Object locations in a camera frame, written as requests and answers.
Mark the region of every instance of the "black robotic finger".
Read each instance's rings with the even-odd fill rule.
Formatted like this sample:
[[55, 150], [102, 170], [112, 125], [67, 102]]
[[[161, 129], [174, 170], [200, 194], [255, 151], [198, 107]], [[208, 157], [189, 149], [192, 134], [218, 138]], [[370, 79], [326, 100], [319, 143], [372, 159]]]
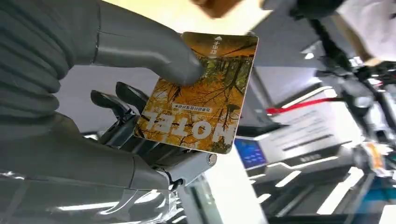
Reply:
[[96, 90], [91, 91], [91, 101], [97, 106], [111, 109], [118, 119], [129, 114], [131, 111], [117, 97]]
[[149, 97], [144, 92], [122, 82], [117, 82], [115, 93], [125, 103], [135, 106], [140, 114], [149, 100]]

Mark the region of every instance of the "robotic hand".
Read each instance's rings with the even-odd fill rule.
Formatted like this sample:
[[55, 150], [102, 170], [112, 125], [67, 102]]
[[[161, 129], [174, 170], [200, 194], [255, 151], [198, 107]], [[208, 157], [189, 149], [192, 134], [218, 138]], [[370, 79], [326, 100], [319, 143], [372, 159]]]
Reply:
[[[109, 223], [108, 219], [112, 223], [119, 219], [140, 222], [152, 217], [144, 218], [146, 214], [142, 214], [151, 209], [156, 210], [156, 217], [159, 210], [164, 215], [162, 203], [156, 209], [152, 205], [140, 209], [131, 205], [138, 204], [139, 198], [139, 205], [144, 205], [144, 198], [158, 192], [169, 205], [169, 174], [154, 170], [134, 153], [82, 138], [70, 118], [55, 112], [58, 100], [52, 94], [59, 91], [59, 80], [76, 64], [146, 67], [168, 81], [193, 84], [203, 68], [180, 35], [101, 0], [2, 0], [0, 9], [0, 180], [18, 174], [20, 178], [13, 181], [61, 181], [123, 191], [115, 199], [118, 203], [100, 213], [106, 216], [95, 215], [81, 223], [91, 223], [93, 218], [95, 223]], [[81, 201], [88, 195], [75, 199]], [[20, 202], [22, 196], [15, 197], [10, 198], [10, 204]], [[48, 207], [57, 211], [71, 209], [56, 206], [62, 201], [43, 202], [45, 197], [35, 197], [35, 211], [30, 214], [39, 214], [39, 205], [46, 206], [40, 213], [42, 217]], [[69, 195], [67, 201], [73, 205], [71, 198]], [[91, 203], [95, 200], [86, 198]], [[0, 215], [5, 222], [13, 216], [1, 210], [0, 214], [7, 214]], [[59, 219], [54, 223], [80, 222]]]

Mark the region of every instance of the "blue screen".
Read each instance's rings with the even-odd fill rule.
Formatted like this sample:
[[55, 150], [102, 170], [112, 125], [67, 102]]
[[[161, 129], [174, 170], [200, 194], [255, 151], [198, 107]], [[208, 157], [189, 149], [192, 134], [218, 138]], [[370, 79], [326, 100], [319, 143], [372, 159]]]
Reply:
[[267, 163], [257, 141], [235, 139], [234, 144], [246, 169]]

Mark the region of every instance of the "ceiling light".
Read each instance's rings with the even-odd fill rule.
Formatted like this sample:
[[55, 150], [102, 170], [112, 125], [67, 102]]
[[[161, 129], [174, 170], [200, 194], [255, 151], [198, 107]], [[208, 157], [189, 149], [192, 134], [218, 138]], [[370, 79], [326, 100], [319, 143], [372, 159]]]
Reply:
[[135, 204], [149, 202], [156, 199], [161, 193], [157, 192], [157, 190], [152, 190], [147, 194], [141, 196], [135, 201]]
[[88, 135], [84, 135], [84, 138], [98, 140], [98, 135], [97, 134], [88, 134]]
[[257, 201], [259, 203], [263, 203], [265, 200], [267, 200], [269, 197], [271, 197], [271, 194], [263, 194], [260, 197], [257, 198]]
[[175, 216], [176, 214], [178, 214], [179, 212], [184, 211], [184, 208], [179, 208], [175, 211], [175, 213], [173, 214], [173, 216]]
[[141, 221], [133, 221], [133, 222], [126, 222], [126, 223], [111, 223], [111, 224], [139, 224]]
[[269, 164], [269, 165], [267, 165], [267, 167], [274, 167], [274, 166], [279, 166], [280, 165], [280, 166], [283, 166], [283, 167], [288, 168], [288, 169], [299, 169], [299, 168], [303, 168], [303, 167], [306, 167], [306, 166], [309, 166], [309, 165], [312, 165], [312, 164], [317, 164], [317, 163], [320, 163], [320, 162], [325, 162], [325, 161], [330, 161], [330, 160], [335, 160], [335, 159], [338, 159], [338, 157], [337, 156], [331, 156], [331, 157], [327, 157], [327, 158], [324, 158], [324, 159], [315, 160], [315, 161], [312, 161], [312, 162], [306, 162], [306, 163], [303, 163], [303, 164], [300, 164], [300, 165], [295, 165], [295, 166], [292, 166], [292, 167], [287, 165], [284, 162], [277, 162], [277, 163]]
[[178, 223], [178, 222], [180, 222], [181, 220], [185, 219], [186, 217], [187, 217], [187, 216], [180, 216], [179, 218], [173, 220], [172, 223]]
[[249, 179], [250, 180], [257, 179], [257, 178], [260, 178], [260, 177], [263, 177], [263, 176], [265, 176], [265, 174], [258, 174], [258, 175], [250, 176]]
[[348, 172], [350, 174], [349, 177], [337, 184], [316, 213], [320, 215], [331, 215], [349, 189], [355, 186], [364, 176], [363, 171], [356, 167], [351, 167]]
[[279, 183], [277, 183], [275, 185], [275, 187], [277, 188], [281, 188], [283, 186], [285, 186], [286, 184], [288, 184], [291, 180], [293, 180], [294, 178], [296, 178], [296, 176], [298, 176], [301, 173], [301, 171], [296, 170], [291, 172], [289, 175], [287, 175], [287, 177], [285, 177], [283, 180], [281, 180]]
[[288, 107], [290, 107], [290, 106], [292, 106], [292, 105], [294, 105], [294, 104], [297, 104], [297, 103], [299, 103], [299, 102], [301, 102], [301, 101], [304, 101], [304, 100], [306, 100], [306, 99], [308, 99], [308, 98], [310, 98], [310, 97], [315, 96], [316, 94], [320, 93], [321, 91], [329, 90], [329, 89], [332, 89], [332, 87], [331, 87], [331, 86], [322, 86], [322, 87], [319, 87], [319, 88], [317, 88], [317, 89], [315, 89], [315, 90], [313, 90], [313, 91], [311, 91], [311, 92], [309, 92], [309, 93], [303, 95], [302, 97], [299, 97], [299, 98], [297, 98], [297, 99], [291, 101], [290, 103], [287, 103], [287, 104], [283, 105], [282, 108], [283, 108], [283, 109], [288, 108]]
[[308, 53], [305, 55], [305, 60], [309, 60], [309, 59], [313, 59], [314, 58], [314, 54], [313, 53]]
[[83, 204], [83, 205], [72, 205], [72, 206], [61, 206], [58, 209], [62, 211], [76, 211], [76, 210], [88, 210], [88, 209], [102, 209], [108, 207], [114, 207], [119, 202], [108, 202], [108, 203], [96, 203], [96, 204]]
[[393, 223], [395, 223], [395, 221], [394, 221], [395, 213], [396, 213], [396, 205], [391, 205], [391, 204], [385, 205], [382, 210], [380, 222], [378, 224], [393, 224]]
[[375, 78], [368, 78], [367, 81], [368, 81], [370, 84], [372, 84], [372, 85], [378, 85], [378, 84], [381, 83], [380, 80], [375, 79]]
[[157, 206], [157, 208], [162, 208], [162, 207], [164, 207], [164, 206], [165, 206], [165, 203], [166, 203], [166, 198], [163, 199], [163, 201], [161, 202], [160, 205]]

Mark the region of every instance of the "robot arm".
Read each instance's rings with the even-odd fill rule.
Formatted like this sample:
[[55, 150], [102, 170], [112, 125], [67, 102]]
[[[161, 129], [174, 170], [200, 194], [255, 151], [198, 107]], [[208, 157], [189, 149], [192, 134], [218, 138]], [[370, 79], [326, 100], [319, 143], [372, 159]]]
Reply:
[[166, 178], [138, 156], [82, 139], [72, 120], [55, 112], [52, 93], [76, 64], [146, 67], [193, 84], [203, 68], [180, 36], [100, 0], [2, 0], [0, 21], [0, 169], [167, 189]]
[[58, 78], [75, 64], [91, 63], [145, 67], [181, 85], [203, 73], [174, 30], [101, 0], [5, 0], [0, 6], [7, 33], [54, 67]]

